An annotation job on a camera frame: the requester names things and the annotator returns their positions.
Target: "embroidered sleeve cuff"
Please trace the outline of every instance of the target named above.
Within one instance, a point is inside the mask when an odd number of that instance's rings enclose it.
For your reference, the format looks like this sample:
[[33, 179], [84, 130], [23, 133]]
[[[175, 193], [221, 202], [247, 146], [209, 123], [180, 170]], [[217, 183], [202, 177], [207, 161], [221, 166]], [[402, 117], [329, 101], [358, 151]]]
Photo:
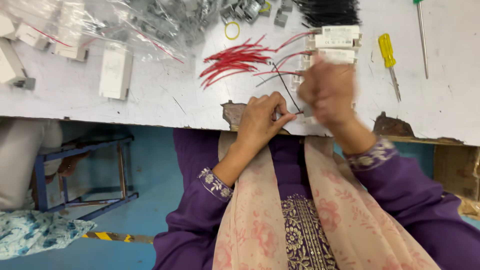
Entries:
[[209, 168], [205, 168], [198, 175], [204, 187], [215, 197], [223, 202], [228, 202], [233, 194], [233, 189], [224, 184]]
[[394, 144], [387, 139], [379, 139], [370, 151], [359, 155], [345, 155], [353, 172], [368, 171], [383, 165], [397, 155]]

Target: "yellow rubber band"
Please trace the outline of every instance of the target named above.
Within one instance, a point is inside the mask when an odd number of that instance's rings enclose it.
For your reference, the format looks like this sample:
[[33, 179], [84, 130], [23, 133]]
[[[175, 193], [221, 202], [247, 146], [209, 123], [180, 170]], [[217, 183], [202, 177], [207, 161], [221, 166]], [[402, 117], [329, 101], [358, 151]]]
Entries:
[[[233, 25], [236, 25], [236, 26], [238, 27], [239, 32], [237, 33], [236, 36], [234, 36], [234, 37], [229, 37], [229, 36], [227, 35], [227, 27], [228, 27], [229, 25], [232, 25], [232, 24], [233, 24]], [[229, 22], [228, 24], [225, 25], [225, 36], [226, 36], [228, 39], [230, 39], [230, 40], [237, 39], [237, 38], [239, 37], [239, 35], [240, 35], [240, 25], [239, 25], [237, 22]]]
[[258, 11], [258, 13], [260, 13], [260, 12], [265, 12], [265, 11], [269, 10], [269, 9], [272, 7], [272, 6], [270, 5], [270, 3], [267, 2], [267, 1], [265, 1], [265, 4], [267, 4], [268, 6], [267, 6], [266, 8], [264, 8], [264, 9]]

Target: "pink floral dupatta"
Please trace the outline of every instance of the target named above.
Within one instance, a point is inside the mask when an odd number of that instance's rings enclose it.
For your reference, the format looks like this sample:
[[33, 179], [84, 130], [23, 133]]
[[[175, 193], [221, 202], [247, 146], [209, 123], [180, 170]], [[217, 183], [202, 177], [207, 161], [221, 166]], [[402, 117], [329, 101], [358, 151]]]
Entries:
[[[222, 132], [221, 160], [236, 133]], [[438, 270], [428, 253], [383, 211], [333, 154], [333, 140], [305, 139], [305, 161], [320, 223], [340, 270]], [[288, 269], [285, 225], [267, 147], [249, 163], [220, 224], [213, 270]]]

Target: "yellow screwdriver handle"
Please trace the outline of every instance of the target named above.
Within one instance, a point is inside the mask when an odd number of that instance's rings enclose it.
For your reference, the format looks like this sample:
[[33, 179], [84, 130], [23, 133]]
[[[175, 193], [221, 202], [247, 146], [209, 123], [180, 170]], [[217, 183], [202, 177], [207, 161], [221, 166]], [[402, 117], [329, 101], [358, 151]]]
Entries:
[[389, 34], [383, 34], [378, 38], [378, 43], [380, 44], [380, 50], [382, 51], [382, 56], [385, 59], [385, 67], [393, 67], [396, 64], [395, 58], [393, 58], [393, 48], [392, 42], [390, 41]]

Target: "black wire bundle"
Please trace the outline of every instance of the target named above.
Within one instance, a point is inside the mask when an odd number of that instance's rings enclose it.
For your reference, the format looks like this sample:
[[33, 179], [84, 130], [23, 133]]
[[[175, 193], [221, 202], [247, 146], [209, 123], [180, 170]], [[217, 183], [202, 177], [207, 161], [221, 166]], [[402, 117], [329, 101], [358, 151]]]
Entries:
[[312, 27], [359, 25], [358, 0], [294, 0]]

